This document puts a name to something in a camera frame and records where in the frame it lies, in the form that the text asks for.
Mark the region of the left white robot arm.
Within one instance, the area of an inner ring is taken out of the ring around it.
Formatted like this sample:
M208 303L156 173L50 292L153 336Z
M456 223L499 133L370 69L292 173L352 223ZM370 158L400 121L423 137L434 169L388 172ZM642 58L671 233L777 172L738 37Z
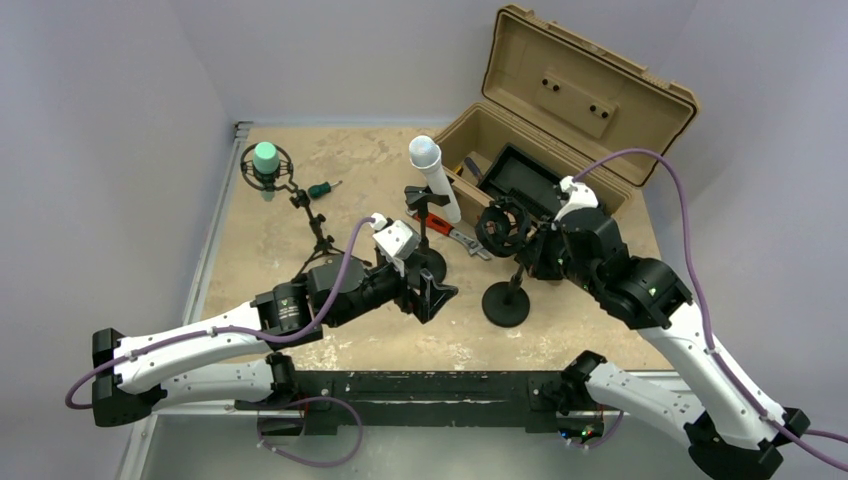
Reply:
M298 382L282 349L318 341L388 303L420 323L458 293L432 272L401 273L335 256L290 282L206 320L146 336L114 328L92 336L93 418L98 427L141 420L172 405L230 397L284 409Z

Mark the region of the white microphone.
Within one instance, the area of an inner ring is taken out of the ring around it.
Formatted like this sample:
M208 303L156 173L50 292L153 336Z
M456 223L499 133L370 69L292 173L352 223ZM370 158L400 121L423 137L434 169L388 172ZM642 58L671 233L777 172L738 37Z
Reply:
M451 224L458 224L462 220L462 214L455 192L443 169L440 146L431 137L419 135L410 141L408 153L410 163L425 177L431 191L448 197L448 203L443 206L444 218Z

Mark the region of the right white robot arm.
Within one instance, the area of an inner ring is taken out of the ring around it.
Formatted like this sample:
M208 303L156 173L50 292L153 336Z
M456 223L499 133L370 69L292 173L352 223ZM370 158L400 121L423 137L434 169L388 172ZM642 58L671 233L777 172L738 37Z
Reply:
M559 410L611 406L682 444L712 479L772 478L783 462L779 447L810 421L764 394L735 361L719 359L720 343L679 276L660 260L631 255L615 220L598 208L549 219L544 230L562 238L564 277L650 343L689 388L678 394L584 351L562 371L559 388L545 392Z

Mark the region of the round base clip stand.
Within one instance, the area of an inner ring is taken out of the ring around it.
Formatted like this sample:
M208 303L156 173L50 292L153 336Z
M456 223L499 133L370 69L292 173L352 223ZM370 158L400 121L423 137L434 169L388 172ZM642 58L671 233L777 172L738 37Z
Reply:
M449 203L449 197L433 193L429 187L420 186L406 186L404 195L407 210L417 215L420 226L420 243L416 252L410 257L411 270L420 272L426 268L435 281L441 283L447 274L447 264L444 257L429 245L427 219L429 205L445 206Z

